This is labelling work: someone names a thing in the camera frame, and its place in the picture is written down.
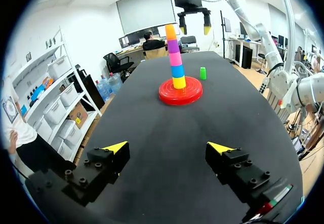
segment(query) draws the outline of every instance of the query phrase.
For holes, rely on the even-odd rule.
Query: water bottle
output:
[[[114,74],[110,73],[110,78],[108,82],[112,89],[112,92],[116,95],[123,84],[122,80],[120,79],[119,73],[114,73]]]
[[[105,84],[100,83],[99,81],[96,81],[96,83],[97,83],[97,90],[99,91],[99,94],[102,97],[102,99],[104,101],[108,100],[109,99],[108,87]]]
[[[112,93],[112,89],[111,89],[111,87],[109,85],[109,82],[108,82],[108,80],[103,75],[101,75],[100,83],[106,84],[109,87],[109,93]]]

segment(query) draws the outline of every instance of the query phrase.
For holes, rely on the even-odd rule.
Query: red base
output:
[[[161,101],[169,105],[185,105],[197,101],[203,94],[203,86],[193,77],[186,78],[186,87],[175,89],[172,78],[165,81],[158,90]]]

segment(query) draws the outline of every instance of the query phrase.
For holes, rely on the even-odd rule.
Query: bolt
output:
[[[270,177],[270,172],[269,171],[266,171],[263,173],[263,176],[266,177],[266,178],[269,178]]]
[[[66,170],[65,172],[65,177],[68,177],[68,178],[70,178],[70,177],[72,177],[73,176],[73,173],[72,173],[72,171],[71,170]]]
[[[102,165],[101,165],[100,162],[97,162],[97,163],[95,164],[95,167],[96,167],[97,169],[100,169],[100,168],[102,167]]]
[[[251,166],[253,164],[253,162],[251,160],[247,160],[247,165]]]
[[[85,160],[83,161],[83,164],[84,164],[85,166],[89,166],[89,165],[90,165],[90,161],[89,161],[88,159],[85,159]]]
[[[88,183],[88,181],[86,180],[85,177],[81,177],[81,178],[79,179],[79,183],[80,183],[81,186],[86,186],[87,183]]]
[[[50,188],[52,186],[52,182],[51,181],[46,181],[45,186]]]
[[[249,184],[251,185],[251,186],[255,186],[256,184],[257,184],[257,180],[256,179],[254,179],[254,178],[251,178],[251,180],[249,181]]]

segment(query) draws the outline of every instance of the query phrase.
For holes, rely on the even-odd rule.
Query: white storage box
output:
[[[63,55],[62,57],[48,64],[47,67],[50,77],[57,80],[71,69],[71,64],[66,59],[66,55]]]
[[[69,160],[72,154],[72,150],[63,142],[57,151],[65,160]]]
[[[66,109],[58,97],[53,103],[46,106],[44,111],[45,119],[53,124],[59,124],[66,114]]]
[[[60,146],[63,144],[63,139],[60,137],[55,137],[51,143],[51,147],[53,147],[54,150],[58,151],[60,149]]]
[[[64,106],[70,106],[77,99],[77,92],[74,86],[74,82],[68,85],[65,90],[60,94],[61,101]]]
[[[82,136],[81,130],[76,126],[75,121],[65,120],[59,131],[59,136],[64,139],[64,142],[74,149],[77,142]]]
[[[48,141],[53,132],[52,128],[49,126],[47,121],[44,118],[44,115],[34,123],[33,128],[37,133],[43,138],[43,140]]]

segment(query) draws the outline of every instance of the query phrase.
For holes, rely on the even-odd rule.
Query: office chair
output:
[[[145,60],[148,60],[148,59],[151,59],[151,58],[166,57],[166,56],[168,56],[168,54],[169,54],[169,52],[168,52],[168,47],[167,46],[143,52]]]
[[[265,60],[264,63],[266,63],[267,59],[265,58],[264,54],[259,53],[258,56],[259,56],[260,58],[262,58],[262,60]],[[260,68],[260,69],[256,69],[256,71],[257,71],[258,73],[261,73],[261,74],[267,74],[267,72],[265,72],[265,71],[262,69],[262,66],[263,66],[263,61],[261,62],[261,68]]]
[[[125,72],[134,64],[134,62],[130,62],[129,56],[125,57],[128,59],[127,63],[120,64],[120,61],[122,61],[125,58],[119,59],[115,54],[109,53],[106,56],[103,57],[107,62],[107,67],[110,73],[119,73],[119,72]]]
[[[191,53],[199,51],[199,47],[197,46],[196,37],[194,36],[183,36],[180,38],[181,41],[181,53]],[[195,47],[189,47],[189,44],[196,44]]]

